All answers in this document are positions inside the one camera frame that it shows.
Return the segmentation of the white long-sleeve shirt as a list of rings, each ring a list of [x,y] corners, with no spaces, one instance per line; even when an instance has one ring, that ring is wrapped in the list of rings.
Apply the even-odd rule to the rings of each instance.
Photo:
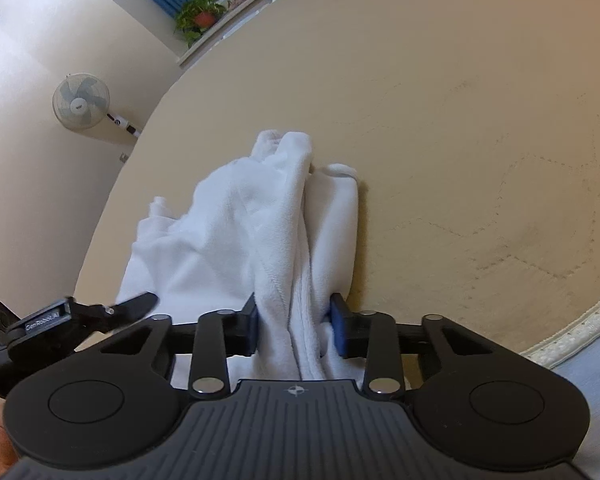
[[[360,380],[328,322],[329,299],[350,292],[358,239],[358,176],[312,165],[302,132],[260,133],[250,155],[199,182],[186,214],[155,198],[137,227],[118,297],[153,292],[178,324],[257,305],[253,356],[227,361],[242,379]]]

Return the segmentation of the white standing fan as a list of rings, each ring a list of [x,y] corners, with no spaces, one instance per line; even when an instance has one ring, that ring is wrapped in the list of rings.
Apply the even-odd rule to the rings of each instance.
[[[80,132],[96,127],[105,119],[137,139],[142,130],[110,110],[108,86],[88,73],[65,76],[52,96],[53,112],[66,129]]]

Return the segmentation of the potted green plant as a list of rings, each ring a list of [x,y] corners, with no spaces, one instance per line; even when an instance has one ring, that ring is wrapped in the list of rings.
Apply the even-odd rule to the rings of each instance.
[[[175,30],[191,47],[227,12],[220,0],[188,0],[175,15]]]

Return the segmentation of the beige mattress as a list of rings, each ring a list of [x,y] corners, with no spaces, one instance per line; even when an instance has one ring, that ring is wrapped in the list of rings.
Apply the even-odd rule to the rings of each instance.
[[[162,196],[310,135],[362,182],[356,306],[555,365],[600,336],[600,0],[274,0],[152,113],[76,284],[114,298]]]

